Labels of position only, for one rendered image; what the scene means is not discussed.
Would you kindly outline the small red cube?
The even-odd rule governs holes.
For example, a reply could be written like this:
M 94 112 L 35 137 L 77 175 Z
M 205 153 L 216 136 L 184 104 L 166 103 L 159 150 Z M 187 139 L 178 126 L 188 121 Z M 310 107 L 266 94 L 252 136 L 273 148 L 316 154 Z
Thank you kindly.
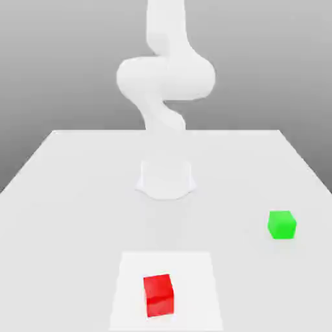
M 174 290 L 169 274 L 143 278 L 147 317 L 174 313 Z

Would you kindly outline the small green cube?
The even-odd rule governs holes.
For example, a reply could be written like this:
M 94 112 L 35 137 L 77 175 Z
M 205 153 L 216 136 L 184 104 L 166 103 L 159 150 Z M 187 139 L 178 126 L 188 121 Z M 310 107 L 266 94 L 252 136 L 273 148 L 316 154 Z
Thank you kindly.
M 273 239 L 293 239 L 297 222 L 290 211 L 270 211 L 267 228 Z

